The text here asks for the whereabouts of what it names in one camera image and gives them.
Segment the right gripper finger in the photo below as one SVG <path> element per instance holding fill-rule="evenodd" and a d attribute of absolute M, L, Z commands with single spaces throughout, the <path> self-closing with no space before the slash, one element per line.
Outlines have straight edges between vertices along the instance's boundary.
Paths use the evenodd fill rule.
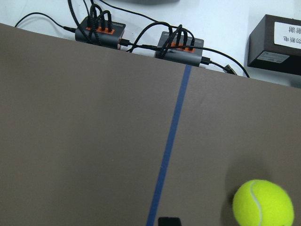
<path fill-rule="evenodd" d="M 159 217 L 158 226 L 182 226 L 182 223 L 177 217 Z"/>

